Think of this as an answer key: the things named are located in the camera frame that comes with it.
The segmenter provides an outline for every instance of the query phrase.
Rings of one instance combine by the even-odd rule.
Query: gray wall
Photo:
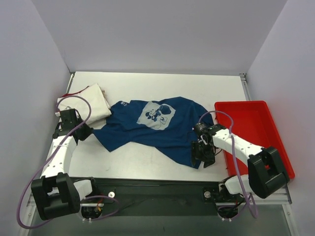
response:
[[[267,101],[295,170],[289,189],[303,236],[315,230],[314,23],[314,0],[288,0],[248,71],[250,92]]]
[[[238,75],[286,0],[32,0],[71,71]]]
[[[46,158],[69,71],[31,0],[0,1],[0,235],[15,236],[22,188]]]

